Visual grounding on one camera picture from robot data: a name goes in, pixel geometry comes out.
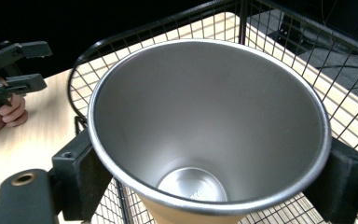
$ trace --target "hand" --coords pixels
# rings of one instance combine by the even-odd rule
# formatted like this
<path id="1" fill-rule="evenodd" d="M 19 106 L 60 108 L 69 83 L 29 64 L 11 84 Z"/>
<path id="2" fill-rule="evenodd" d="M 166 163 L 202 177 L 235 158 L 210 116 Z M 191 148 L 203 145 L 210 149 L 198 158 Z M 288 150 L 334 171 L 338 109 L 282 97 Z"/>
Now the hand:
<path id="1" fill-rule="evenodd" d="M 12 106 L 3 105 L 0 107 L 0 130 L 6 125 L 15 127 L 25 123 L 28 119 L 28 112 L 25 110 L 25 99 L 13 94 L 10 102 Z"/>

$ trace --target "finger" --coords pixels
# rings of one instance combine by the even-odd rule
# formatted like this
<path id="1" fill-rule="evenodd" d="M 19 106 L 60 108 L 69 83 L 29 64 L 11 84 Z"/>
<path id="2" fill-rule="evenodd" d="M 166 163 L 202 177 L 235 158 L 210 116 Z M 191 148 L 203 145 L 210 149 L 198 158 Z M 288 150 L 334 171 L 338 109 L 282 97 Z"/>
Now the finger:
<path id="1" fill-rule="evenodd" d="M 22 125 L 27 120 L 28 120 L 28 111 L 25 110 L 21 114 L 21 116 L 19 116 L 16 120 L 7 123 L 7 127 L 16 127 L 16 126 Z"/>
<path id="2" fill-rule="evenodd" d="M 10 101 L 11 105 L 2 105 L 0 107 L 0 115 L 1 116 L 8 115 L 12 111 L 16 110 L 22 104 L 22 101 L 25 101 L 25 99 L 19 95 L 12 94 L 9 101 Z"/>
<path id="3" fill-rule="evenodd" d="M 9 114 L 4 115 L 2 117 L 2 121 L 4 123 L 10 123 L 16 120 L 17 118 L 19 118 L 22 115 L 22 113 L 24 113 L 24 111 L 25 111 L 25 99 L 21 98 L 20 105 L 18 105 L 18 107 L 15 108 L 14 110 L 10 111 Z"/>

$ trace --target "wooden table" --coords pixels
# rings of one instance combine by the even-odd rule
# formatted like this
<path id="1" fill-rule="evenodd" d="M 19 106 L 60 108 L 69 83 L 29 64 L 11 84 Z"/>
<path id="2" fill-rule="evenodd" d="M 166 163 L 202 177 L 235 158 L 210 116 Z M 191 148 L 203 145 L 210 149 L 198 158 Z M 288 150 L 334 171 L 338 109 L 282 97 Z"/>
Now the wooden table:
<path id="1" fill-rule="evenodd" d="M 51 157 L 75 137 L 75 112 L 66 96 L 69 71 L 45 79 L 48 87 L 28 93 L 28 121 L 0 131 L 0 184 L 17 172 L 48 171 Z"/>

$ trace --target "wire basket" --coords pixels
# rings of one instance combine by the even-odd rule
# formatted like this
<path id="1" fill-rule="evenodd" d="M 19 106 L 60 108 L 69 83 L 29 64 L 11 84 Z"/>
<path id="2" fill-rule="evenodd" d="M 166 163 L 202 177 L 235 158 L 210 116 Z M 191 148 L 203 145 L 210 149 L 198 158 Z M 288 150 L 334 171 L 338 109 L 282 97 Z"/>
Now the wire basket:
<path id="1" fill-rule="evenodd" d="M 94 44 L 78 58 L 68 81 L 69 101 L 82 127 L 87 127 L 94 87 L 110 67 L 138 49 L 183 38 L 235 42 L 286 63 L 319 94 L 332 135 L 358 150 L 358 42 L 260 0 L 212 1 Z M 155 223 L 138 196 L 114 178 L 91 222 Z M 250 214 L 240 223 L 325 222 L 300 193 L 285 203 Z"/>

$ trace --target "metal grid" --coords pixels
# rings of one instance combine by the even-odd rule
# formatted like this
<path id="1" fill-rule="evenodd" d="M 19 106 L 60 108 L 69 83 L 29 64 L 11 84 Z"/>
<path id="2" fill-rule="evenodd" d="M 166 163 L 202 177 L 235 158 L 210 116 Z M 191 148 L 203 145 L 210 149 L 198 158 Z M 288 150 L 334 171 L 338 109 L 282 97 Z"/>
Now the metal grid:
<path id="1" fill-rule="evenodd" d="M 236 42 L 286 63 L 319 93 L 333 136 L 358 150 L 358 42 L 259 0 L 213 1 L 109 37 L 86 50 L 76 61 L 68 81 L 70 103 L 84 127 L 90 96 L 108 68 L 138 49 L 182 38 Z M 115 179 L 91 222 L 155 223 L 136 194 Z M 324 221 L 300 193 L 285 203 L 248 215 L 240 223 Z"/>

